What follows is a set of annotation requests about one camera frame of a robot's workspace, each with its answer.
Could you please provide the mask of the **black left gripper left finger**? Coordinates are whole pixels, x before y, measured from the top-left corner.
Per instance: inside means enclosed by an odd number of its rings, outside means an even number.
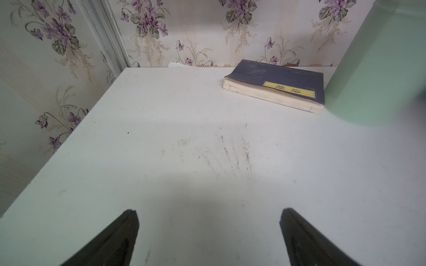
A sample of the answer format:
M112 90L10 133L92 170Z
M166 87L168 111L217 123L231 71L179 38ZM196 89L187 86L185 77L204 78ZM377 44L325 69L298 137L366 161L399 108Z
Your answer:
M64 266L128 266L139 230L135 210L128 209L93 238Z

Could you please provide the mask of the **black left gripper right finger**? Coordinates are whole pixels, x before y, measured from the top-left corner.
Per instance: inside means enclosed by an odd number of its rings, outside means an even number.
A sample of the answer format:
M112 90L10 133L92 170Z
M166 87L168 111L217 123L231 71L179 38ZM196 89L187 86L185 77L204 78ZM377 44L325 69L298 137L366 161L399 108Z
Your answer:
M280 228L292 266L359 266L293 208L285 208Z

